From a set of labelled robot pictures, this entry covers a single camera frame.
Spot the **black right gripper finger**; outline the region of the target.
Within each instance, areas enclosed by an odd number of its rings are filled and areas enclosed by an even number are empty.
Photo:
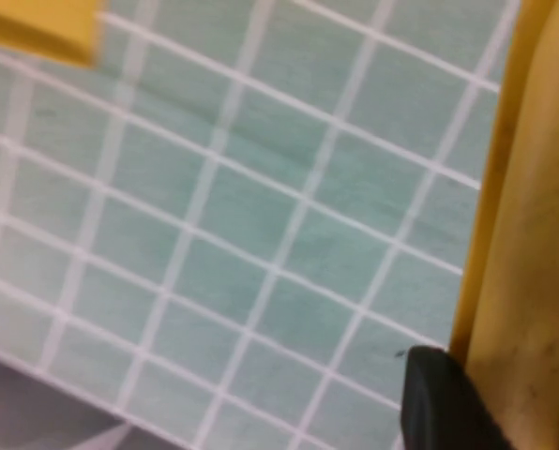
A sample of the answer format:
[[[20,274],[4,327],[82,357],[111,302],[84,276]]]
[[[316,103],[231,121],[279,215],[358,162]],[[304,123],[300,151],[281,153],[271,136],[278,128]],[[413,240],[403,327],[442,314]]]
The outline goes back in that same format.
[[[407,354],[400,430],[408,450],[512,447],[459,363],[430,346]]]

